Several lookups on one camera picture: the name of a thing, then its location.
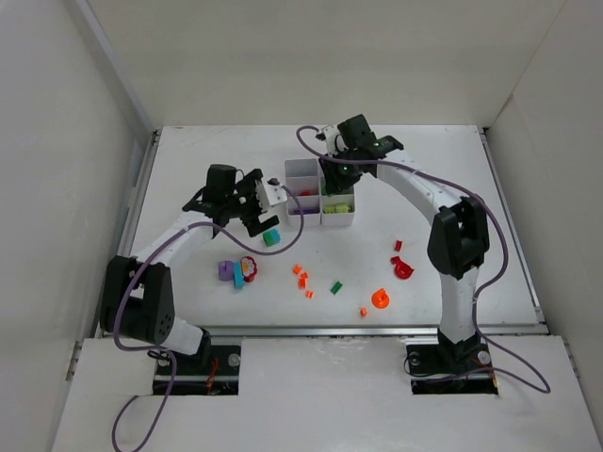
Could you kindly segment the small orange lego pair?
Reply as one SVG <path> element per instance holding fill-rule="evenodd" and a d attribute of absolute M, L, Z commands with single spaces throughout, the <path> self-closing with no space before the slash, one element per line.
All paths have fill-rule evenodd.
<path fill-rule="evenodd" d="M 293 273 L 300 279 L 307 279 L 308 273 L 303 269 L 302 266 L 295 265 L 292 269 Z"/>

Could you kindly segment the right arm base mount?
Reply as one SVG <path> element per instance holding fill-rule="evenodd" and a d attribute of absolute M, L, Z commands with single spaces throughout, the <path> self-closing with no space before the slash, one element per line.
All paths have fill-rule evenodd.
<path fill-rule="evenodd" d="M 491 364 L 489 348 L 483 341 L 454 361 L 436 340 L 411 340 L 406 343 L 403 362 L 414 396 L 497 396 L 497 380 L 490 370 Z"/>

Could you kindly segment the purple lego stack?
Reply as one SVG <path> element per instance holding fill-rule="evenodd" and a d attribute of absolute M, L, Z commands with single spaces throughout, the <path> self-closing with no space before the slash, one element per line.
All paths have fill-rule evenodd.
<path fill-rule="evenodd" d="M 303 209 L 295 208 L 289 212 L 289 215 L 291 215 L 291 216 L 300 216 L 300 215 L 308 216 L 308 215 L 318 215 L 318 214 L 319 214 L 319 209 L 317 209 L 317 208 L 303 208 Z"/>

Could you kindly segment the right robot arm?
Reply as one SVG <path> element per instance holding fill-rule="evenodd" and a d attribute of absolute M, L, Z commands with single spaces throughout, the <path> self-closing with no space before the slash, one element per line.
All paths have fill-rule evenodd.
<path fill-rule="evenodd" d="M 344 191 L 370 174 L 395 188 L 428 221 L 427 254 L 440 276 L 442 293 L 440 354 L 457 362 L 477 349 L 480 339 L 472 303 L 479 269 L 490 248 L 484 209 L 444 184 L 422 177 L 422 169 L 404 146 L 394 137 L 377 137 L 363 115 L 325 126 L 316 138 L 327 151 L 319 160 L 327 194 Z"/>

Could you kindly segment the orange round lego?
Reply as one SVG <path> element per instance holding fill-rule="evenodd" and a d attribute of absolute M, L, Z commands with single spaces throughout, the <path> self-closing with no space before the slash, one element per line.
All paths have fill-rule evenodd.
<path fill-rule="evenodd" d="M 390 297 L 384 288 L 380 288 L 372 294 L 371 302 L 375 308 L 385 309 L 390 304 Z"/>

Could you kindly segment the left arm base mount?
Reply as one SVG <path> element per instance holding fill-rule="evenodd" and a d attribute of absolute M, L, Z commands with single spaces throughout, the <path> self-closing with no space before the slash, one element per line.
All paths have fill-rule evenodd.
<path fill-rule="evenodd" d="M 172 362 L 166 351 L 149 350 L 155 361 L 152 382 L 154 396 L 166 394 L 171 381 Z M 241 343 L 218 341 L 211 345 L 207 358 L 174 353 L 176 373 L 172 396 L 237 396 L 242 361 Z"/>

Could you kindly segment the green teal lego stack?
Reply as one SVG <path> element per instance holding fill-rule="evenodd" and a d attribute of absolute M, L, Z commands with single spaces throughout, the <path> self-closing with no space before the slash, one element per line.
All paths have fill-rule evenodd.
<path fill-rule="evenodd" d="M 274 247 L 281 243 L 280 233 L 276 229 L 270 229 L 263 232 L 262 238 L 268 248 Z"/>

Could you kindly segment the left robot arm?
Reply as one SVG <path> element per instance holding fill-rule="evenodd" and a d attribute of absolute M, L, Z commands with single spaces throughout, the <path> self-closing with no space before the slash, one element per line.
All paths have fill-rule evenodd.
<path fill-rule="evenodd" d="M 250 237 L 279 224 L 261 216 L 287 201 L 278 181 L 254 169 L 242 178 L 230 165 L 213 164 L 205 185 L 182 207 L 171 227 L 132 256 L 114 256 L 106 267 L 100 327 L 116 337 L 136 339 L 184 356 L 202 356 L 209 333 L 175 313 L 173 271 L 209 243 L 232 219 Z"/>

